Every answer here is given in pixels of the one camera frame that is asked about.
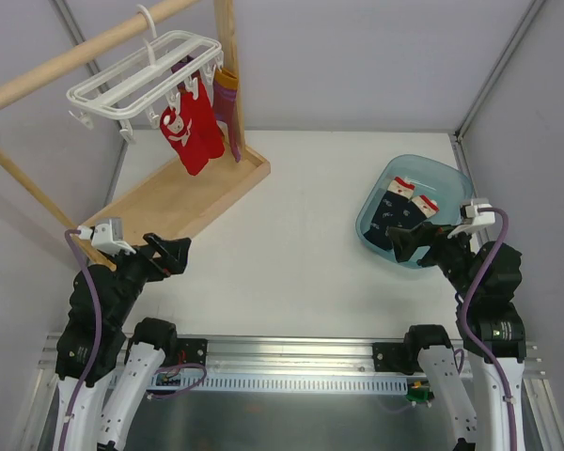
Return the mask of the navy santa sock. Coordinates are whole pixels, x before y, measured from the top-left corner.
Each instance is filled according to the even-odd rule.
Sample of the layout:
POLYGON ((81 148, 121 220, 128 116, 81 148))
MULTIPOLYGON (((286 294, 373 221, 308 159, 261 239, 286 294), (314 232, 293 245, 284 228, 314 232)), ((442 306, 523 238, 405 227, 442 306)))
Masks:
POLYGON ((392 242, 387 237, 387 229, 396 226, 415 190, 415 186, 401 177, 394 177, 386 188, 375 210, 365 239, 385 251, 392 249, 392 242))
POLYGON ((387 201, 387 207, 380 221, 382 232, 380 247, 386 251, 392 248, 391 241, 387 237, 389 227, 412 229, 440 211, 437 202, 424 194, 410 199, 399 194, 386 194, 384 200, 387 201))

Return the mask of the white plastic clip hanger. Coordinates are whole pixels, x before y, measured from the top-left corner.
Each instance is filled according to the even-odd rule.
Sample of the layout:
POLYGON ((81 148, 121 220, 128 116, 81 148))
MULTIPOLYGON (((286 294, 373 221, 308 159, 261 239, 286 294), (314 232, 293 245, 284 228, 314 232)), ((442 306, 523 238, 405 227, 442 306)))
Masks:
POLYGON ((196 99, 194 74, 198 71, 203 81, 210 84, 215 71, 224 66, 219 41, 183 30, 158 35, 149 10, 140 4, 136 8, 149 27, 151 39, 142 39, 141 48, 66 93, 70 104, 81 111, 76 117, 79 122, 91 130, 94 116, 111 119, 119 124, 119 133, 129 144, 135 142, 132 118, 144 114, 151 127, 157 129, 160 115, 153 108, 156 101, 164 98, 179 111, 179 85, 184 85, 196 99), (187 55, 194 61, 172 73, 171 67, 187 55))

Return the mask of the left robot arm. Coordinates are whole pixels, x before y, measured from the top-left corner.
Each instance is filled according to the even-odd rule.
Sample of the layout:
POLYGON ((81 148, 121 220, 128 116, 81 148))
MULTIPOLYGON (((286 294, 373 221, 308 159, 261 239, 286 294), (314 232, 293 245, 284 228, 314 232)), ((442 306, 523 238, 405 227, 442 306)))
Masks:
POLYGON ((55 450, 122 450, 152 376, 178 357, 174 324, 147 318, 133 337, 123 332, 146 284, 184 273, 191 240, 154 233, 131 246, 116 236, 99 240, 96 227, 65 233, 89 240, 107 265, 81 266, 70 296, 69 319, 57 341, 59 407, 55 450))

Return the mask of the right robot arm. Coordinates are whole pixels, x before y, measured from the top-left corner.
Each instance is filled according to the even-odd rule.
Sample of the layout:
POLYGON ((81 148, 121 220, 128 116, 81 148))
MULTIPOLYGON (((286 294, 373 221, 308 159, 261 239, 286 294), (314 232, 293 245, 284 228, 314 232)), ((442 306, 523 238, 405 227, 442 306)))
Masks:
POLYGON ((496 240, 473 253, 466 231, 425 222, 413 229, 392 227, 389 238, 398 261, 420 247, 421 267, 438 267, 458 299, 457 326, 478 389, 478 450, 522 450, 520 397, 526 357, 525 326, 513 303, 522 282, 522 255, 505 242, 504 218, 496 240))

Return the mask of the wooden drying rack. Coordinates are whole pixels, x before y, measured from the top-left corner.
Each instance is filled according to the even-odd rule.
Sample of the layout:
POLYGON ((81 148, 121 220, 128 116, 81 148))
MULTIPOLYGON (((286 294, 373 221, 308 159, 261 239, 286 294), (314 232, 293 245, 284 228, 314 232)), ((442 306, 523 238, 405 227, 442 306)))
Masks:
MULTIPOLYGON (((148 13, 154 23, 160 23, 196 2, 162 1, 148 13)), ((213 5, 224 66, 240 75, 234 2, 213 1, 213 5)), ((1 85, 0 110, 148 30, 151 22, 138 14, 1 85)), ((270 163, 245 144, 240 92, 237 105, 233 117, 240 132, 239 147, 242 160, 249 163, 233 163, 231 157, 226 157, 223 163, 208 167, 206 175, 192 178, 183 175, 180 163, 171 160, 89 220, 121 215, 124 221, 131 222, 125 231, 132 232, 133 238, 141 238, 140 232, 147 226, 156 226, 157 233, 165 238, 193 237, 199 233, 270 174, 270 163)), ((61 225, 76 226, 1 149, 0 165, 61 225)))

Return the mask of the teal plastic basin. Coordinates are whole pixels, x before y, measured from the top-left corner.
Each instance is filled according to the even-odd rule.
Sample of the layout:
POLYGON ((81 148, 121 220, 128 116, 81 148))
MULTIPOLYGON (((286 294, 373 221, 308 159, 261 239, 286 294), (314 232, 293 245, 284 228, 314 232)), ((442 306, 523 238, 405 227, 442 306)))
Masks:
POLYGON ((417 274, 423 271, 417 261, 429 248, 420 247, 408 260, 398 262, 388 229, 410 230, 424 222, 456 225, 461 221, 460 204, 473 193, 471 180, 459 170, 429 158, 400 155, 390 161, 373 185, 356 218, 356 235, 385 269, 417 274))

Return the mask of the red sock back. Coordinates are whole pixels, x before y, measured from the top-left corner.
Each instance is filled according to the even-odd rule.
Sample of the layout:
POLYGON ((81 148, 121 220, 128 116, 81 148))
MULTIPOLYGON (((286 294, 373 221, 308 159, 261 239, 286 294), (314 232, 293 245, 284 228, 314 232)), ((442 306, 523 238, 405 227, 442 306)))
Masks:
POLYGON ((225 146, 207 90, 199 77, 196 81, 197 98, 194 99, 191 92, 184 92, 181 96, 181 109, 193 120, 192 131, 201 138, 208 157, 211 160, 218 159, 224 154, 225 146))

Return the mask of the red sock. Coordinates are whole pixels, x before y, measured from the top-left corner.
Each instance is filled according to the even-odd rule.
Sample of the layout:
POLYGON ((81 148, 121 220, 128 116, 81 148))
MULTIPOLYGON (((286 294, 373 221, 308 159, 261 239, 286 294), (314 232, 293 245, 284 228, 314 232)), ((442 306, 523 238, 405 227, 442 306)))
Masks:
POLYGON ((196 81, 197 98, 194 99, 191 92, 184 92, 181 96, 181 109, 193 120, 192 131, 201 138, 208 157, 211 160, 218 159, 224 154, 225 146, 207 90, 199 77, 196 81))
POLYGON ((192 117, 186 110, 179 112, 168 106, 161 115, 160 129, 169 145, 177 152, 187 173, 191 176, 198 175, 208 163, 209 157, 192 117))

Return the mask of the red sock front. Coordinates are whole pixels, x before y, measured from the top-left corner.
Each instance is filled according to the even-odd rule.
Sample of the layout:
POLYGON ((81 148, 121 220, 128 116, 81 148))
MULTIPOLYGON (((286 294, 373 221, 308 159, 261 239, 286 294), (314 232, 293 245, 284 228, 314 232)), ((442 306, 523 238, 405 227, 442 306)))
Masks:
POLYGON ((191 176, 198 175, 208 163, 209 157, 192 117, 186 110, 179 112, 168 106, 161 115, 160 129, 169 145, 177 152, 187 173, 191 176))

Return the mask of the green connector board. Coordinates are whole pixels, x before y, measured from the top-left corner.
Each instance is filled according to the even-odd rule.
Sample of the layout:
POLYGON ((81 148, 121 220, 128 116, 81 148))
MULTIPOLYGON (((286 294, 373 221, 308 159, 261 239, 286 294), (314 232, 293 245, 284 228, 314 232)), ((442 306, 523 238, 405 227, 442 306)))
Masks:
POLYGON ((428 380, 409 382, 405 397, 413 405, 424 404, 427 407, 434 401, 434 393, 428 380))

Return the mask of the purple striped sock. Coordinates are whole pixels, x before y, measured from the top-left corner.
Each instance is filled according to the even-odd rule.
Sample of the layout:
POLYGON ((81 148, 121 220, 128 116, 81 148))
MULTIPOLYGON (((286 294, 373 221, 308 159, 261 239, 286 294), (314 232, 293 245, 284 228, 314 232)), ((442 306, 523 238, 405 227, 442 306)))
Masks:
POLYGON ((227 129, 227 138, 234 160, 238 163, 241 158, 238 133, 235 126, 236 100, 239 79, 234 72, 225 68, 217 69, 214 74, 213 112, 218 122, 222 122, 227 129))
POLYGON ((171 72, 176 73, 193 61, 194 59, 191 56, 187 55, 171 67, 171 72))

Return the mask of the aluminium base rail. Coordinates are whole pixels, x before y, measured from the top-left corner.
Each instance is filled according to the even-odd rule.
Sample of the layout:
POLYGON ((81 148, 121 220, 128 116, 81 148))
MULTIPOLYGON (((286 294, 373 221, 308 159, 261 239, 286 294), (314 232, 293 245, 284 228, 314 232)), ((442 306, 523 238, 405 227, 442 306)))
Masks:
POLYGON ((259 375, 399 375, 387 353, 400 338, 206 336, 199 354, 212 373, 259 375))

